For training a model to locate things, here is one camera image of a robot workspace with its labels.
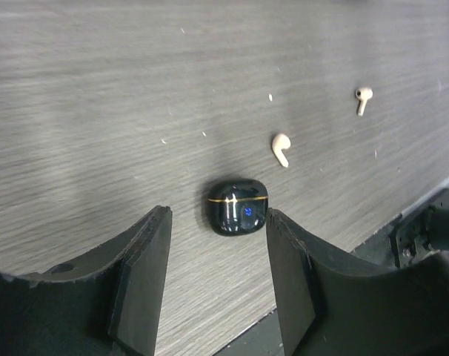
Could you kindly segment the black earbud charging case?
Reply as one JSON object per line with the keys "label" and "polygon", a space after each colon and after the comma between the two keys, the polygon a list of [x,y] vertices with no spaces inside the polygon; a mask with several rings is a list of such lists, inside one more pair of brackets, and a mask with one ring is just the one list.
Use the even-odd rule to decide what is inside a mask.
{"label": "black earbud charging case", "polygon": [[206,215],[213,231],[227,237],[252,234],[265,226],[269,196],[256,179],[227,179],[213,185]]}

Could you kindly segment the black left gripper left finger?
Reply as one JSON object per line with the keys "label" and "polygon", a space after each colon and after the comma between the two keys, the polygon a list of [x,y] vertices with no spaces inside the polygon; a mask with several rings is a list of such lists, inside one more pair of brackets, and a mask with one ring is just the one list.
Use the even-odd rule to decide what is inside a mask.
{"label": "black left gripper left finger", "polygon": [[44,273],[0,271],[0,355],[153,355],[172,211]]}

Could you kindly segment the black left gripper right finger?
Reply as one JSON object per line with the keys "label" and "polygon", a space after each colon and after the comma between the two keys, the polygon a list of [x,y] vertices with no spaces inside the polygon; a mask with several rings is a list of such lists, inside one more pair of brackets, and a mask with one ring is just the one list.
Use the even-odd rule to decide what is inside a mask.
{"label": "black left gripper right finger", "polygon": [[391,269],[276,209],[266,234],[286,355],[449,355],[449,251]]}

